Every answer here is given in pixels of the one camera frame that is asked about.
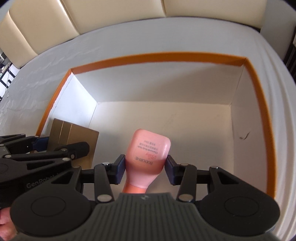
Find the person's left hand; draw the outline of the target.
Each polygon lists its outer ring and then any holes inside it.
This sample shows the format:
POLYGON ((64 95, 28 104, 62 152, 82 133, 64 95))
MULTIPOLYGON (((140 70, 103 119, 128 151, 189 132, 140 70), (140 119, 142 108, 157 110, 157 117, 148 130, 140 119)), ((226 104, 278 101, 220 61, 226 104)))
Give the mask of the person's left hand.
POLYGON ((11 220, 10 207, 1 209, 1 238, 11 240, 16 236, 16 228, 11 220))

